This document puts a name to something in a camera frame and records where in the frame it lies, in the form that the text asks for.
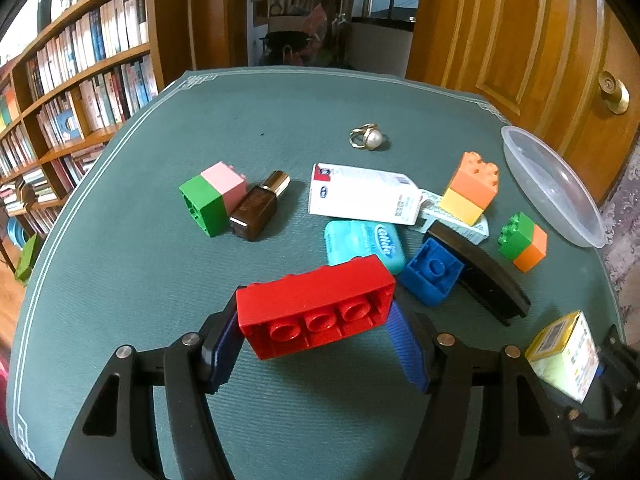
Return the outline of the yellow white small box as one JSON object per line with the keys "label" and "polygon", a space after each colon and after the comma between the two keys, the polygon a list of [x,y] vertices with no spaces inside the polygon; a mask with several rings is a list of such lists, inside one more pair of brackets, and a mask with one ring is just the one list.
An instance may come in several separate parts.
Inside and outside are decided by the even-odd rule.
{"label": "yellow white small box", "polygon": [[578,403],[585,401],[599,357],[584,312],[570,312],[547,325],[525,356],[540,379]]}

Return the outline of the red duplo brick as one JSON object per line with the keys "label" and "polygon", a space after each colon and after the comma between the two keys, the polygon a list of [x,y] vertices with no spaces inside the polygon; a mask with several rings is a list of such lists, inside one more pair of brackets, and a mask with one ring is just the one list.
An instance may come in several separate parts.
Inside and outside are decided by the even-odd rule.
{"label": "red duplo brick", "polygon": [[384,324],[395,286],[377,256],[250,284],[235,293],[240,330],[261,360],[318,348]]}

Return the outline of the pale teal small box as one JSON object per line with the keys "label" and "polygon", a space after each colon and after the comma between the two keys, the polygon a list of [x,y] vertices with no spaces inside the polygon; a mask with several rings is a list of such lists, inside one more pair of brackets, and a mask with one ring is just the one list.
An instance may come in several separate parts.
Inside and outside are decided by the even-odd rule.
{"label": "pale teal small box", "polygon": [[434,222],[439,221],[465,237],[474,245],[479,245],[481,242],[488,239],[489,226],[484,214],[480,216],[475,224],[469,226],[449,212],[442,210],[442,208],[439,207],[441,199],[442,196],[436,193],[422,190],[421,207],[418,213],[418,218],[416,218],[416,223],[413,226],[410,226],[410,230],[425,234]]}

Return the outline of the brown serum bottle gold cap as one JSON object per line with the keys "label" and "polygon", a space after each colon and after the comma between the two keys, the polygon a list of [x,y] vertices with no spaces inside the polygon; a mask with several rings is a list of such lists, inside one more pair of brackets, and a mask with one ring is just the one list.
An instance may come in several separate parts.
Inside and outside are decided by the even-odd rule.
{"label": "brown serum bottle gold cap", "polygon": [[232,232],[243,240],[256,240],[278,210],[278,198],[288,188],[291,177],[276,170],[261,184],[254,185],[230,214]]}

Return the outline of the teal dental floss case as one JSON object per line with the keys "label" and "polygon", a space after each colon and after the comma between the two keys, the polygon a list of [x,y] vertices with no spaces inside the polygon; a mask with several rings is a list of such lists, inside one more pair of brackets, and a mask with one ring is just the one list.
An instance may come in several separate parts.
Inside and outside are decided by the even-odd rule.
{"label": "teal dental floss case", "polygon": [[324,228],[326,258],[337,266],[352,258],[377,256],[391,274],[397,275],[407,259],[393,224],[364,220],[332,220]]}

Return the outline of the white red medicine box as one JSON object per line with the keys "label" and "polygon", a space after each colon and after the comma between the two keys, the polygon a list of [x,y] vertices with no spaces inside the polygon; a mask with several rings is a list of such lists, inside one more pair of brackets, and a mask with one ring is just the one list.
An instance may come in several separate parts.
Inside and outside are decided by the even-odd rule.
{"label": "white red medicine box", "polygon": [[352,166],[314,164],[308,212],[316,216],[413,226],[420,188],[405,174]]}

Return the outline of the green orange duplo block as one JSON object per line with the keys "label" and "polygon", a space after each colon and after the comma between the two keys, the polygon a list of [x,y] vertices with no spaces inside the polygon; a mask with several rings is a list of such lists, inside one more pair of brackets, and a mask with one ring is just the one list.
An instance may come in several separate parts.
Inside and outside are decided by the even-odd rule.
{"label": "green orange duplo block", "polygon": [[548,234],[524,212],[514,214],[500,230],[498,251],[523,273],[546,258]]}

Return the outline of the black curved plastic piece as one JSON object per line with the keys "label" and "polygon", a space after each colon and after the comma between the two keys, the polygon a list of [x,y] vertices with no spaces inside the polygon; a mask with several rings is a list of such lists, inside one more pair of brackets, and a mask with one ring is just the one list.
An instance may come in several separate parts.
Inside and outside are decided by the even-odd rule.
{"label": "black curved plastic piece", "polygon": [[435,221],[423,235],[447,249],[462,264],[457,282],[502,325],[512,318],[526,318],[532,304],[512,276],[502,266],[458,232]]}

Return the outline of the clear plastic bowl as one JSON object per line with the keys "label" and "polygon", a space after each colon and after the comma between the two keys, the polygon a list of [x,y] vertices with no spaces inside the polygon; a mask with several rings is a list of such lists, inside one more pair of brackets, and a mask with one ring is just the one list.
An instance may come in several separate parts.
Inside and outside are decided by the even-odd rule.
{"label": "clear plastic bowl", "polygon": [[533,133],[511,125],[500,133],[510,173],[544,220],[575,246],[602,248],[600,210],[570,165]]}

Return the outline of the blue duplo brick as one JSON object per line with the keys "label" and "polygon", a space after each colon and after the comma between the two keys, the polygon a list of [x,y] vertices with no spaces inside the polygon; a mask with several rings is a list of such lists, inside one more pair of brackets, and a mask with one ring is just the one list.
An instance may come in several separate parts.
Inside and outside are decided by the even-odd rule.
{"label": "blue duplo brick", "polygon": [[450,294],[464,264],[434,238],[428,238],[400,272],[397,281],[427,307],[437,307]]}

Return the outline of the green box on floor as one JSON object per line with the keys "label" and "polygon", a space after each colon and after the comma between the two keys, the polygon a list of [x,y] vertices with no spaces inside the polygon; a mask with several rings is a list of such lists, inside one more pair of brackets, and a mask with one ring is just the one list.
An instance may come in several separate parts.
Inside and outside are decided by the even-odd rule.
{"label": "green box on floor", "polygon": [[14,278],[24,286],[27,285],[32,275],[32,270],[34,270],[42,245],[43,238],[38,234],[34,234],[32,237],[29,237],[23,247],[14,271]]}

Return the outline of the orange yellow duplo block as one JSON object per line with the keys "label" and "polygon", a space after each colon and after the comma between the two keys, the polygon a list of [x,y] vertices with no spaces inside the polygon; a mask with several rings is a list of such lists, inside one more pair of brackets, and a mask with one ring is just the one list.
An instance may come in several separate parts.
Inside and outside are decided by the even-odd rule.
{"label": "orange yellow duplo block", "polygon": [[484,162],[477,152],[464,152],[439,201],[439,208],[474,226],[497,195],[498,188],[498,166]]}

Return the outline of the green pink duplo block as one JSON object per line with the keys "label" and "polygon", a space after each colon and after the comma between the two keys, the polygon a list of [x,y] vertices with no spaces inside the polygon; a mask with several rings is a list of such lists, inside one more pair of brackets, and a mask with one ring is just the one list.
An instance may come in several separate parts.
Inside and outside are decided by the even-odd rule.
{"label": "green pink duplo block", "polygon": [[179,186],[190,217],[209,237],[227,229],[235,207],[247,193],[244,174],[216,162]]}

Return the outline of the brass door knob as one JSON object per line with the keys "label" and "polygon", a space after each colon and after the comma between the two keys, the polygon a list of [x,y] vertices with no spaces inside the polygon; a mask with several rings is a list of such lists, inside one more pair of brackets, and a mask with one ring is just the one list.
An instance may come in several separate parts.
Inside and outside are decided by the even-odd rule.
{"label": "brass door knob", "polygon": [[604,70],[598,78],[600,95],[605,106],[615,115],[623,115],[629,107],[629,92],[623,81]]}

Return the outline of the green table mat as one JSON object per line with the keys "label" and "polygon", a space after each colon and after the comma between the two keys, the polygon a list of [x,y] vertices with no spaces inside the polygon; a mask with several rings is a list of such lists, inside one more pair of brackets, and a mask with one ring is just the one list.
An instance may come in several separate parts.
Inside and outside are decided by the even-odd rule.
{"label": "green table mat", "polygon": [[[405,174],[442,193],[464,152],[499,168],[484,251],[517,212],[544,222],[510,173],[506,122],[478,96],[344,70],[187,73],[124,125],[66,202],[28,282],[6,411],[21,458],[53,476],[114,351],[172,344],[240,286],[326,264],[326,217],[308,212],[314,164]],[[215,162],[250,184],[291,177],[254,242],[209,237],[179,186]],[[208,407],[239,479],[397,479],[428,396],[385,327],[269,360],[244,346]]]}

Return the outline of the wooden door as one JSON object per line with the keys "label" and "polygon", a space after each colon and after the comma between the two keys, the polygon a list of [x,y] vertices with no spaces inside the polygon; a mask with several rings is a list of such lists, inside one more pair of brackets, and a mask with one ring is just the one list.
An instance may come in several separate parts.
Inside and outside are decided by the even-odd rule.
{"label": "wooden door", "polygon": [[[604,104],[607,70],[629,92]],[[406,76],[476,93],[546,142],[597,203],[639,135],[639,53],[605,0],[419,0]]]}

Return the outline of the wooden bookshelf with books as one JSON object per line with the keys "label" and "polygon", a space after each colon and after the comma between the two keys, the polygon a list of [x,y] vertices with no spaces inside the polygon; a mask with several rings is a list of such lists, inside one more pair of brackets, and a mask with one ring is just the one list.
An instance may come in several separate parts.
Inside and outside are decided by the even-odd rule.
{"label": "wooden bookshelf with books", "polygon": [[189,0],[79,0],[16,59],[1,89],[1,209],[46,236],[84,165],[151,93],[193,66]]}

